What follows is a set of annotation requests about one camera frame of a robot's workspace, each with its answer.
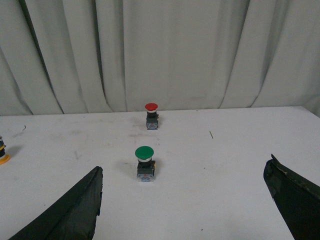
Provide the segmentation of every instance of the yellow object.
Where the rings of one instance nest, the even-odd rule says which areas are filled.
[[[4,156],[4,158],[0,159],[0,165],[8,162],[8,161],[10,160],[10,158],[11,158],[10,155],[9,155],[9,154],[6,154],[6,155]]]

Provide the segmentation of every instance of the gray curtain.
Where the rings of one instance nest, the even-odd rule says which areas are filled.
[[[0,115],[304,106],[318,0],[2,0]]]

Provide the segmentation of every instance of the red button cap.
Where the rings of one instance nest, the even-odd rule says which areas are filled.
[[[147,105],[144,106],[145,109],[148,111],[155,111],[158,108],[158,105],[156,103],[148,103]]]

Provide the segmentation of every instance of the white table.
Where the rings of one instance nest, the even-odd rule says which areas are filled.
[[[146,112],[0,117],[12,156],[0,165],[0,239],[102,166],[94,240],[293,240],[263,171],[272,153],[320,185],[320,118],[302,107],[158,113],[158,130]],[[144,145],[154,182],[136,179]]]

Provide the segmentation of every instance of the green button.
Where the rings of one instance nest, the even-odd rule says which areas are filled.
[[[154,155],[154,150],[149,146],[141,146],[135,150],[135,156],[138,159],[146,160]]]

